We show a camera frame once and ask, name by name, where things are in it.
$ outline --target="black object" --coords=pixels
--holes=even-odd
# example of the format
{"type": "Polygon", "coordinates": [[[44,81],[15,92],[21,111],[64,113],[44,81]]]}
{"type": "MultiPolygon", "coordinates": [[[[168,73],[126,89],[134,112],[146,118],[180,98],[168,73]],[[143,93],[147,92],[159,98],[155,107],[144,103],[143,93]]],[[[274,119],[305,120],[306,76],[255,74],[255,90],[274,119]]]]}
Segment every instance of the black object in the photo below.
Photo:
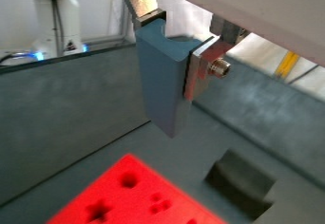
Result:
{"type": "Polygon", "coordinates": [[[206,181],[251,219],[257,219],[273,202],[263,200],[274,180],[233,150],[213,165],[206,181]]]}

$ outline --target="white wall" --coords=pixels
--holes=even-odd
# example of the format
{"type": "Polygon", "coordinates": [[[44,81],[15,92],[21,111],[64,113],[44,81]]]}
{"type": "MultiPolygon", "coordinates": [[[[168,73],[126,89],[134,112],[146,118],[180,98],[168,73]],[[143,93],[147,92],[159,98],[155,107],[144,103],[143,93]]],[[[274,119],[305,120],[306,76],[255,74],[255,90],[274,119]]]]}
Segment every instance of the white wall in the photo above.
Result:
{"type": "MultiPolygon", "coordinates": [[[[119,33],[120,0],[77,0],[81,37],[119,33]]],[[[29,47],[37,38],[33,0],[0,0],[0,49],[29,47]]]]}

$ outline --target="gray table surface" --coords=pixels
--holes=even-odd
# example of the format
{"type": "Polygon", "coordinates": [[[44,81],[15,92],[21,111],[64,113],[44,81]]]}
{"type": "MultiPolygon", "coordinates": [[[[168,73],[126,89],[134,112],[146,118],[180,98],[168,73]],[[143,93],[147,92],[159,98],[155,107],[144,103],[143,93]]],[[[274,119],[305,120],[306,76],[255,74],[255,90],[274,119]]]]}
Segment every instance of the gray table surface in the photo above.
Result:
{"type": "Polygon", "coordinates": [[[325,193],[195,107],[187,129],[174,140],[147,123],[4,206],[1,223],[44,223],[127,153],[134,153],[229,223],[250,223],[203,180],[230,147],[277,179],[266,196],[274,205],[255,223],[322,223],[325,193]]]}
{"type": "MultiPolygon", "coordinates": [[[[274,205],[254,223],[322,223],[324,190],[293,171],[286,161],[265,151],[269,149],[274,153],[282,148],[287,149],[287,162],[293,162],[305,173],[313,166],[313,158],[310,161],[306,158],[313,155],[301,153],[301,147],[309,147],[307,143],[298,141],[299,147],[287,147],[285,141],[281,144],[274,138],[267,141],[267,136],[275,136],[273,134],[265,134],[266,141],[258,142],[258,139],[262,140],[262,132],[258,128],[253,130],[258,124],[266,130],[267,126],[278,123],[281,117],[277,121],[266,120],[262,108],[271,108],[274,97],[282,95],[279,92],[286,87],[274,84],[257,71],[253,71],[257,80],[266,82],[261,86],[255,85],[257,81],[246,84],[249,78],[238,76],[250,73],[250,70],[238,64],[233,79],[230,77],[229,81],[223,81],[229,87],[222,91],[222,82],[213,82],[196,106],[191,107],[184,131],[171,140],[151,122],[146,123],[135,56],[135,48],[127,47],[0,76],[0,90],[7,95],[0,100],[0,197],[3,201],[12,199],[1,206],[0,222],[44,223],[122,156],[134,153],[229,223],[250,223],[237,207],[203,180],[213,163],[233,148],[277,179],[266,196],[274,205]],[[278,96],[271,96],[270,91],[278,92],[278,96]],[[251,102],[255,102],[255,107],[247,107],[251,102]],[[259,112],[258,121],[249,114],[254,110],[259,112]],[[239,113],[246,119],[245,125],[239,113]],[[290,158],[294,154],[303,160],[301,165],[297,158],[290,158]]],[[[298,91],[291,93],[302,97],[302,105],[307,106],[307,110],[313,103],[318,103],[298,91]]],[[[286,105],[286,101],[278,99],[275,102],[274,108],[281,110],[279,105],[286,105]]],[[[283,123],[287,117],[294,122],[294,112],[289,111],[283,123]]],[[[311,144],[306,152],[315,149],[311,144]]],[[[324,166],[314,165],[314,168],[314,171],[322,171],[324,166]]]]}

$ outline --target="cable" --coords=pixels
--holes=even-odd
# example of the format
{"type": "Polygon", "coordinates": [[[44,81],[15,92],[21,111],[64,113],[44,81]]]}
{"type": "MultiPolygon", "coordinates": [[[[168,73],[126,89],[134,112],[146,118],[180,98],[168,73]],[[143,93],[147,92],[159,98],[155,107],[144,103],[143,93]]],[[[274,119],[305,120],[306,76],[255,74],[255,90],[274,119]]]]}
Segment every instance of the cable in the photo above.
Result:
{"type": "Polygon", "coordinates": [[[16,52],[16,53],[8,54],[0,59],[0,66],[4,66],[4,65],[1,65],[1,63],[9,59],[27,58],[27,57],[35,58],[35,55],[31,54],[29,52],[16,52]]]}
{"type": "Polygon", "coordinates": [[[295,77],[290,82],[287,82],[287,84],[293,84],[295,83],[299,79],[302,79],[310,72],[314,71],[314,69],[318,67],[318,65],[315,65],[314,67],[311,67],[305,73],[302,73],[298,77],[295,77]]]}
{"type": "Polygon", "coordinates": [[[61,34],[61,47],[60,47],[60,54],[59,55],[63,56],[63,52],[64,52],[64,29],[63,29],[63,19],[61,19],[61,14],[60,14],[60,8],[59,8],[57,0],[53,0],[53,4],[55,4],[55,11],[56,11],[56,14],[57,14],[60,34],[61,34]]]}
{"type": "Polygon", "coordinates": [[[60,55],[60,45],[59,45],[59,33],[57,33],[57,21],[56,21],[56,0],[52,1],[52,14],[53,14],[53,25],[55,25],[55,34],[56,34],[56,53],[60,55]]]}

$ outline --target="gray panel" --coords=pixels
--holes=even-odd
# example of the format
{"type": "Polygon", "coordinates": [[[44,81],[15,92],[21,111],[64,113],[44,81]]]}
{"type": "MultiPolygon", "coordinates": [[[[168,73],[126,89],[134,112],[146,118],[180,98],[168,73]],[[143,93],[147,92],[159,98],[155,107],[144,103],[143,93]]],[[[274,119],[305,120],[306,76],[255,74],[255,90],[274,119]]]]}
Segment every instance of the gray panel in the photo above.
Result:
{"type": "Polygon", "coordinates": [[[0,75],[0,204],[139,127],[134,47],[0,75]]]}
{"type": "Polygon", "coordinates": [[[195,106],[175,139],[147,123],[4,206],[1,223],[44,223],[127,153],[140,157],[229,224],[251,223],[203,180],[230,147],[277,179],[266,196],[274,205],[254,223],[324,223],[325,193],[195,106]]]}
{"type": "Polygon", "coordinates": [[[233,71],[196,102],[325,186],[325,103],[227,58],[233,71]]]}

